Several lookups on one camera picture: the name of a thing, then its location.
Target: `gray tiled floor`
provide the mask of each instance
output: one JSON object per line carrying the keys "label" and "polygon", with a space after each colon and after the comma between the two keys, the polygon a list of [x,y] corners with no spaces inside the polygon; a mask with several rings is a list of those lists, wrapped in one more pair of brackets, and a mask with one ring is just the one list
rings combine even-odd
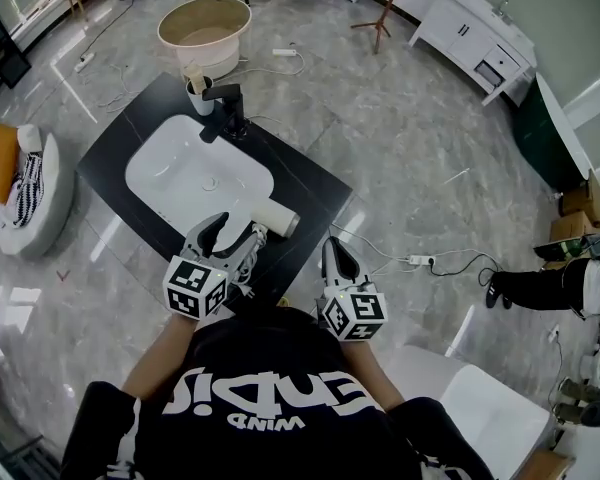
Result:
{"label": "gray tiled floor", "polygon": [[[33,122],[53,132],[77,163],[117,115],[107,110],[132,97],[104,106],[122,92],[112,65],[124,69],[130,91],[162,71],[177,74],[155,31],[185,1],[135,0],[92,46],[94,61],[77,75],[73,66],[82,51],[128,5],[90,1],[88,23],[66,20],[29,55],[33,69],[18,86],[0,89],[0,121]],[[285,123],[260,121],[354,189],[336,224],[355,228],[390,255],[472,248],[510,269],[539,267],[531,246],[547,239],[555,204],[518,152],[501,101],[483,108],[479,90],[445,58],[422,41],[409,48],[414,27],[399,17],[389,17],[393,37],[371,55],[373,31],[349,25],[378,16],[381,8],[372,1],[252,1],[250,60],[240,69],[297,69],[298,59],[270,55],[272,47],[291,43],[307,65],[295,77],[253,72],[234,81],[243,86],[248,115]],[[371,267],[385,264],[365,243],[342,237]],[[472,257],[441,256],[436,268],[454,271]],[[288,291],[303,309],[311,309],[321,289],[319,260],[314,253]],[[489,261],[437,278],[425,269],[395,273],[401,267],[389,264],[377,282],[391,322],[373,346],[383,363],[407,344],[448,352],[546,406],[559,364],[548,329],[560,323],[563,373],[577,376],[596,324],[567,312],[487,310],[477,283],[483,266]],[[167,316],[160,288],[165,268],[82,180],[67,226],[44,258],[0,254],[0,375],[21,423],[62,448],[86,385],[95,379],[119,385],[160,331]],[[14,305],[14,287],[40,291]],[[466,332],[458,336],[467,315]],[[21,328],[7,325],[14,320]]]}

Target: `striped cloth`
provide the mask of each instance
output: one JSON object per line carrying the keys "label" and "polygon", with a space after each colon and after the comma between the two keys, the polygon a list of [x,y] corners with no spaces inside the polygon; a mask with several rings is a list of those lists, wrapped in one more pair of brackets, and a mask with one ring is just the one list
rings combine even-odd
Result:
{"label": "striped cloth", "polygon": [[14,185],[18,191],[18,197],[16,199],[17,218],[13,221],[13,227],[21,228],[29,223],[44,195],[42,153],[27,155],[24,173],[16,174]]}

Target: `orange cushion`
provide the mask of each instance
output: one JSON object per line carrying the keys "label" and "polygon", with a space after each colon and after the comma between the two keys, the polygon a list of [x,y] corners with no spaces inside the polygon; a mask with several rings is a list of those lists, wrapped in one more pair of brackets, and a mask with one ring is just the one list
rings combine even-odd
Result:
{"label": "orange cushion", "polygon": [[6,204],[18,168],[18,129],[0,124],[0,203]]}

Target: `white chair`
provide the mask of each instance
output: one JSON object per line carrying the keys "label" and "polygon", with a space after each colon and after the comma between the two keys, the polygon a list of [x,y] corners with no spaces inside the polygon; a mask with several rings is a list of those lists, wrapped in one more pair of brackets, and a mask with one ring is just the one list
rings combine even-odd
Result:
{"label": "white chair", "polygon": [[494,478],[512,478],[543,433],[549,412],[480,368],[407,346],[385,367],[405,400],[438,400]]}

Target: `cup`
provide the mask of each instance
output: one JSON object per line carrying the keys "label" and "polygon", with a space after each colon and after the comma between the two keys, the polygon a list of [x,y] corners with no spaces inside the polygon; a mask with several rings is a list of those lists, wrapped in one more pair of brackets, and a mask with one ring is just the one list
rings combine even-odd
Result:
{"label": "cup", "polygon": [[[207,84],[207,89],[211,89],[213,87],[213,80],[211,80],[211,78],[209,78],[208,76],[204,77],[204,82]],[[189,96],[189,99],[191,100],[191,103],[193,103],[196,112],[198,112],[198,114],[201,116],[208,116],[209,114],[211,114],[211,112],[213,112],[215,100],[204,101],[202,99],[202,94],[194,94],[193,86],[191,85],[191,80],[187,82],[186,87],[187,94]]]}

